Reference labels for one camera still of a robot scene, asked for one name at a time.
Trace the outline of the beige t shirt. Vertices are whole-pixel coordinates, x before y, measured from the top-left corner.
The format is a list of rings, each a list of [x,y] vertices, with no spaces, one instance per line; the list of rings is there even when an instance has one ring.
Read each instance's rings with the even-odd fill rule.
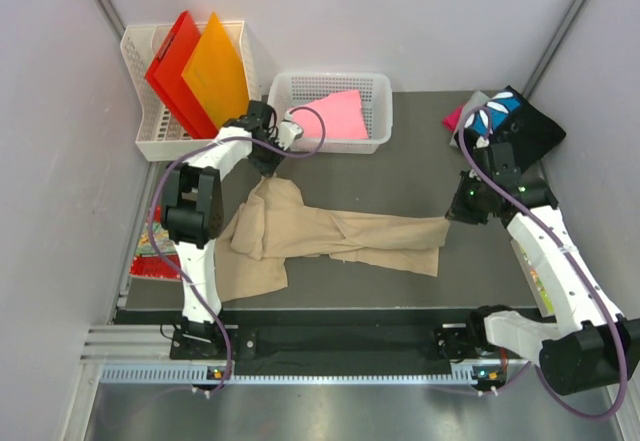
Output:
[[[327,210],[304,204],[296,184],[264,178],[216,240],[220,299],[231,301],[288,286],[285,260],[327,256],[435,277],[450,223]]]

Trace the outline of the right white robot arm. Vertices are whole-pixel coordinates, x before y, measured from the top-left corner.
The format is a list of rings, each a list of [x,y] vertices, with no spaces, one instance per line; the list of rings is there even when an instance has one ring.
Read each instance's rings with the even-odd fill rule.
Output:
[[[460,174],[447,219],[470,225],[499,219],[541,280],[555,319],[537,322],[506,306],[481,307],[469,322],[469,349],[481,357],[499,348],[519,355],[558,395],[612,384],[624,389],[639,363],[639,322],[590,273],[548,184],[524,179],[507,143],[465,155],[472,168]]]

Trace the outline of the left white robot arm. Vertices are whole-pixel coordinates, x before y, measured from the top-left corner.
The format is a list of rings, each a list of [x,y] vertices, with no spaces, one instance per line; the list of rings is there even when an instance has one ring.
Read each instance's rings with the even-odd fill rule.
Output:
[[[178,256],[184,306],[173,335],[173,359],[214,359],[227,354],[227,335],[216,322],[222,302],[215,280],[215,243],[224,221],[222,181],[247,159],[263,176],[274,174],[303,129],[277,119],[270,105],[251,101],[214,140],[166,171],[161,225]]]

